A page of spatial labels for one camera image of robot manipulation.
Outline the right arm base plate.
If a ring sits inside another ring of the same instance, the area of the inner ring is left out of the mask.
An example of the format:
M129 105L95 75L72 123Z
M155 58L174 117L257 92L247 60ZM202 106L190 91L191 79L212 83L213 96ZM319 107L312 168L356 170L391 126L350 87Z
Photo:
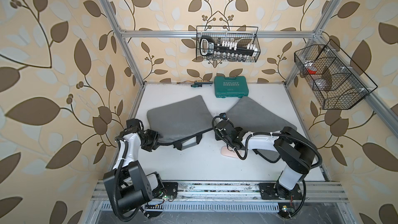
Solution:
M259 183L259 191L262 200L302 200L303 190L298 184L292 190L288 190L278 183Z

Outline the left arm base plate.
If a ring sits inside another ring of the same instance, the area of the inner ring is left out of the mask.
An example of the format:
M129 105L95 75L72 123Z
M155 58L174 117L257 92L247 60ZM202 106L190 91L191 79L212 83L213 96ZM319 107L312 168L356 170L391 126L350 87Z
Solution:
M168 182L164 181L163 182L163 189L162 189L162 199L165 201L174 201L177 198L178 194L178 182Z

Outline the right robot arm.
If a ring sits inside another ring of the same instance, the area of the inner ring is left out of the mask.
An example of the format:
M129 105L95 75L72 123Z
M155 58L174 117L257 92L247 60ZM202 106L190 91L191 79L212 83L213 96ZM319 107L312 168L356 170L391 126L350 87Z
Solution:
M322 164L317 147L291 127L277 132L249 132L235 127L225 113L214 117L211 125L216 137L240 160L247 159L249 150L278 153L277 161L282 159L286 166L276 182L277 190L292 191L310 170Z

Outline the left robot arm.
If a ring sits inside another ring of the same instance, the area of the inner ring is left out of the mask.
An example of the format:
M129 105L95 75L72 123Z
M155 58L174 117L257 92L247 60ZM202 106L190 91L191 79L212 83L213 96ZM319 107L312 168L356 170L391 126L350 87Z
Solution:
M157 172L145 174L138 161L141 148L153 148L158 133L145 130L139 119L126 121L126 128L115 138L118 155L111 171L104 174L103 183L113 209L122 222L131 221L143 205L166 195L166 189Z

